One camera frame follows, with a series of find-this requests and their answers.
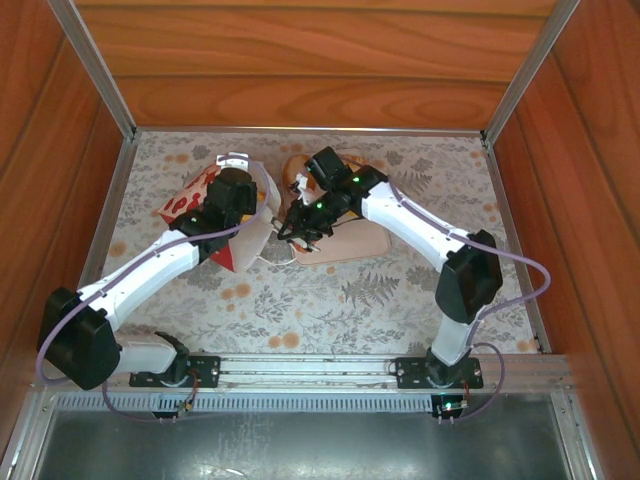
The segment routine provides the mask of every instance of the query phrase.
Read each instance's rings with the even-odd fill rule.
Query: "fabric surface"
[[[496,197],[476,138],[255,133],[143,133],[111,240],[104,274],[147,248],[166,228],[157,209],[215,155],[247,152],[280,181],[292,154],[326,146],[358,149],[413,200],[469,231],[484,228],[506,248]],[[440,324],[438,275],[395,235],[385,255],[305,267],[260,260],[244,273],[206,262],[141,305],[121,333],[164,330],[192,350],[215,353],[424,354]],[[291,258],[273,235],[263,251]],[[511,262],[501,260],[496,301],[520,295]],[[477,341],[505,353],[535,352],[523,306],[487,318]]]

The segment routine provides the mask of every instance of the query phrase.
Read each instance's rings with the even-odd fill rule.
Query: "wooden wall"
[[[640,12],[582,0],[495,146],[607,478],[640,471]]]
[[[0,453],[45,300],[77,286],[122,135],[46,0],[0,3]]]
[[[483,129],[555,0],[77,0],[141,126]]]

